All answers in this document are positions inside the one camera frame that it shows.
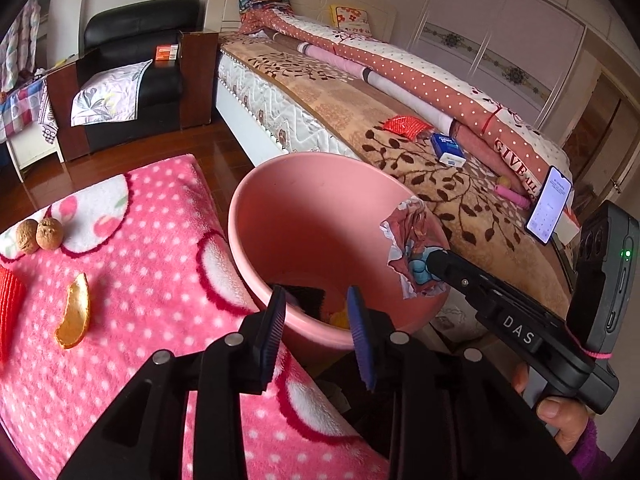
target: wardrobe door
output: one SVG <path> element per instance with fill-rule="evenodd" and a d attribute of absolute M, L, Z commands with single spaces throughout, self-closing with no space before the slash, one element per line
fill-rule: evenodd
<path fill-rule="evenodd" d="M 583 31 L 545 0 L 505 0 L 470 82 L 534 124 L 564 82 Z"/>
<path fill-rule="evenodd" d="M 466 80 L 502 0 L 430 0 L 411 52 Z"/>

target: blue box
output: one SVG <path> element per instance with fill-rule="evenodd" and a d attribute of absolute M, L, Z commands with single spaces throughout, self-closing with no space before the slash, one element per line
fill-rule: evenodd
<path fill-rule="evenodd" d="M 443 134 L 433 134 L 431 145 L 436 152 L 436 158 L 447 166 L 462 168 L 465 165 L 465 154 L 462 153 L 460 145 L 451 137 Z"/>

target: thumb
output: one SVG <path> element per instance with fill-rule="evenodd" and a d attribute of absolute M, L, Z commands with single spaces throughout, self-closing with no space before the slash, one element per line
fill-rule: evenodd
<path fill-rule="evenodd" d="M 513 372 L 511 386 L 521 396 L 527 388 L 527 383 L 529 383 L 529 366 L 526 363 L 520 363 Z"/>
<path fill-rule="evenodd" d="M 548 397 L 540 402 L 536 412 L 541 420 L 558 428 L 556 442 L 564 453 L 575 447 L 589 421 L 589 413 L 583 403 L 562 397 Z"/>

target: pink bucket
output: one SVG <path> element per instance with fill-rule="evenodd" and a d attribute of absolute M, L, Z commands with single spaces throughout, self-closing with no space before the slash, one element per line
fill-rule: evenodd
<path fill-rule="evenodd" d="M 313 286 L 326 291 L 325 316 L 341 311 L 348 286 L 357 285 L 367 306 L 388 313 L 396 328 L 423 327 L 447 295 L 404 300 L 399 275 L 386 263 L 391 242 L 380 230 L 411 195 L 391 176 L 342 155 L 295 153 L 255 168 L 234 193 L 228 235 L 258 306 L 269 301 L 267 283 Z M 290 305 L 286 326 L 285 343 L 303 364 L 353 349 L 351 332 Z"/>

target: pink polka dot blanket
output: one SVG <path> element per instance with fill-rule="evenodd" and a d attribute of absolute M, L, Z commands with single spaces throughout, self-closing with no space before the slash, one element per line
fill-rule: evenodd
<path fill-rule="evenodd" d="M 465 124 L 497 153 L 532 198 L 549 166 L 571 179 L 564 151 L 540 136 L 518 114 L 446 70 L 367 36 L 300 20 L 276 9 L 260 12 L 265 27 L 360 63 Z"/>
<path fill-rule="evenodd" d="M 65 229 L 55 251 L 21 254 L 16 226 L 0 258 L 27 293 L 0 373 L 0 417 L 26 463 L 54 479 L 116 394 L 157 349 L 203 350 L 256 310 L 230 259 L 192 155 L 120 174 L 35 213 Z M 63 350 L 54 331 L 75 276 L 88 278 L 92 317 Z M 194 399 L 183 478 L 193 471 Z M 387 462 L 344 421 L 284 346 L 260 397 L 242 396 L 250 479 L 383 479 Z"/>

